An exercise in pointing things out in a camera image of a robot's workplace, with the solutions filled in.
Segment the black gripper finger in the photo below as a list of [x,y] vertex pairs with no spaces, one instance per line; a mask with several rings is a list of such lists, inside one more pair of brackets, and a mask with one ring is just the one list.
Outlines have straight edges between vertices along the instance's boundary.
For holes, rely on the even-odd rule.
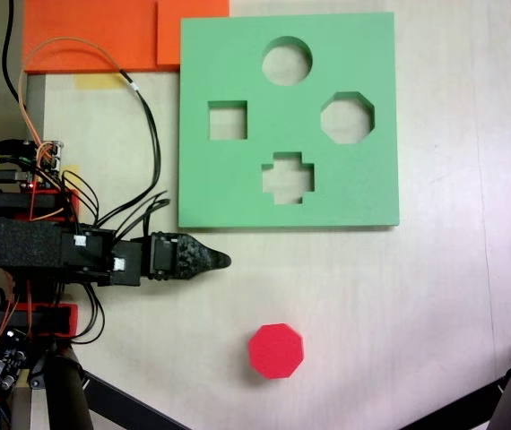
[[214,258],[181,259],[177,266],[177,279],[190,280],[195,276],[207,272],[228,268],[231,259],[228,256],[215,256]]
[[178,237],[177,257],[179,262],[231,262],[227,254],[203,245],[188,234]]

